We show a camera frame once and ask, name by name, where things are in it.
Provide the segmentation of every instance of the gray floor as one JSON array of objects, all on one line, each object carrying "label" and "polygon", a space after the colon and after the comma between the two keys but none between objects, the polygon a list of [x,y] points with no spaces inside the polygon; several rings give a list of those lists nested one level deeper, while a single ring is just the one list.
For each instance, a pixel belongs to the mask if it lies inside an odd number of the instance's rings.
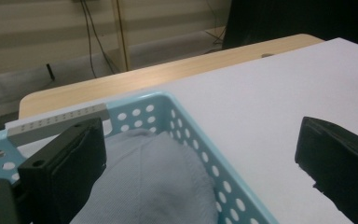
[{"label": "gray floor", "polygon": [[[221,48],[213,43],[215,40],[215,37],[202,31],[131,46],[131,64],[133,69],[137,69],[205,54]],[[92,58],[97,77],[112,74],[102,54],[95,54]],[[0,74],[0,117],[15,115],[20,100],[27,94],[94,78],[88,55],[52,63],[51,69],[56,77],[54,81],[50,79],[46,66]]]}]

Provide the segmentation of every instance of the fabric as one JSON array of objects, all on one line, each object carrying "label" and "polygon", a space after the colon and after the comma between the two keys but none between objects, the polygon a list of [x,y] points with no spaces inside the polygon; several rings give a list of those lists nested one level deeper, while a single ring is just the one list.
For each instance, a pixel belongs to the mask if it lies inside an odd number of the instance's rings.
[{"label": "fabric", "polygon": [[71,223],[217,223],[213,180],[192,148],[146,130],[105,144],[106,169]]}]

